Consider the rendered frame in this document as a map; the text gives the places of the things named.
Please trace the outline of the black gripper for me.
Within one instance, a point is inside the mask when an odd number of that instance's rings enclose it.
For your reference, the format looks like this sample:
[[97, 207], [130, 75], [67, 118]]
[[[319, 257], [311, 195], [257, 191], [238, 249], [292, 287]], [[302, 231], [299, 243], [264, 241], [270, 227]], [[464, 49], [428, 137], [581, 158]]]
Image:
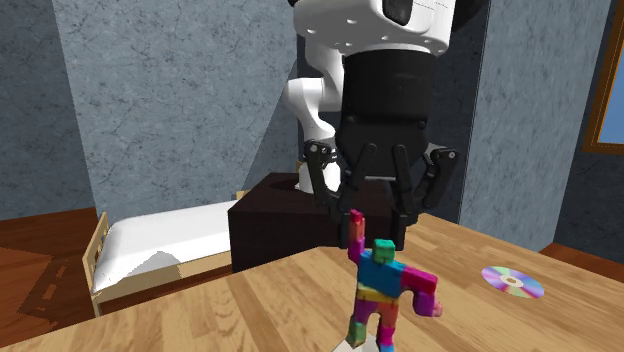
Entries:
[[[438, 148], [424, 153], [435, 65], [435, 56], [411, 50], [373, 50], [344, 59], [337, 148], [352, 171], [336, 192], [327, 187], [323, 174], [325, 162], [334, 159], [329, 145], [319, 141], [304, 145], [316, 202], [327, 206], [339, 224], [339, 248], [349, 246], [350, 209], [366, 174], [389, 178], [396, 173], [390, 182], [394, 201], [390, 234], [397, 250], [404, 249], [406, 228], [424, 209], [440, 203], [458, 152]], [[413, 186], [410, 165], [421, 155], [426, 170]]]

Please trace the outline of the wooden framed window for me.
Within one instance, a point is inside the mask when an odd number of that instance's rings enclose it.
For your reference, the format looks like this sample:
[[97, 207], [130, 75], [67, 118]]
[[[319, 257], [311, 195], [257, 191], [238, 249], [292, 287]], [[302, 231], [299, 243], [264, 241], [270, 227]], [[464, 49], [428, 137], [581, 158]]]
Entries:
[[617, 76], [622, 74], [624, 83], [624, 67], [620, 69], [622, 50], [624, 49], [624, 0], [615, 0], [616, 12], [613, 24], [608, 31], [608, 39], [604, 60], [600, 65], [600, 75], [593, 97], [591, 113], [583, 138], [582, 151], [587, 153], [601, 153], [610, 155], [624, 155], [624, 142], [607, 142], [601, 140], [609, 107], [617, 101], [624, 103], [624, 90], [617, 98], [614, 86]]

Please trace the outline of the colourful block figure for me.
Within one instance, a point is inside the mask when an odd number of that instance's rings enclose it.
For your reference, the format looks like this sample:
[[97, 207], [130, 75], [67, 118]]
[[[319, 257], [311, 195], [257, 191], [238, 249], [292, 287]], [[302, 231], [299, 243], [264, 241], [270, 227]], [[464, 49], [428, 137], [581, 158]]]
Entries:
[[436, 298], [438, 277], [397, 261], [395, 243], [389, 239], [376, 239], [372, 247], [366, 249], [364, 215], [352, 209], [349, 220], [347, 255], [357, 266], [357, 286], [345, 342], [352, 349], [364, 345], [369, 318], [377, 314], [376, 347], [379, 352], [395, 352], [393, 336], [400, 296], [410, 291], [417, 315], [439, 317], [443, 314], [443, 305]]

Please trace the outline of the dark robot stand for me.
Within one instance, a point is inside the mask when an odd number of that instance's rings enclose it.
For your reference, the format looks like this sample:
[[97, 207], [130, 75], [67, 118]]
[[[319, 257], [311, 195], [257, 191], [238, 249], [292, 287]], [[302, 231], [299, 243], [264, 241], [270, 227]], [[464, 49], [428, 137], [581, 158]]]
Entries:
[[[338, 247], [340, 225], [326, 206], [295, 189], [295, 173], [270, 173], [228, 210], [234, 273], [318, 246]], [[392, 238], [393, 202], [383, 181], [364, 181], [352, 208], [366, 219], [366, 246], [373, 239], [392, 239], [404, 248], [405, 235]]]

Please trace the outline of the wooden bed with white mattress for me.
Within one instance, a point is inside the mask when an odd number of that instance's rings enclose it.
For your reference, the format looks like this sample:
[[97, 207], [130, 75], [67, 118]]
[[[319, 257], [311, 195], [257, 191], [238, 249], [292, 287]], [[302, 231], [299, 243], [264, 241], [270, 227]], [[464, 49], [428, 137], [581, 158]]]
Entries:
[[244, 195], [114, 224], [103, 213], [82, 257], [94, 314], [105, 302], [231, 273], [228, 210]]

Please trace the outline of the shiny compact disc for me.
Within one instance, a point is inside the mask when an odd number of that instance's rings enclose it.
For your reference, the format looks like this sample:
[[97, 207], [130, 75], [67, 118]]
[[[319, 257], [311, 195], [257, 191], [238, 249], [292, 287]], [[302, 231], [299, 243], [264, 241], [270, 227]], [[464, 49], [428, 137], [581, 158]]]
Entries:
[[489, 266], [481, 271], [482, 278], [492, 287], [509, 295], [521, 298], [541, 298], [544, 288], [531, 276], [502, 266]]

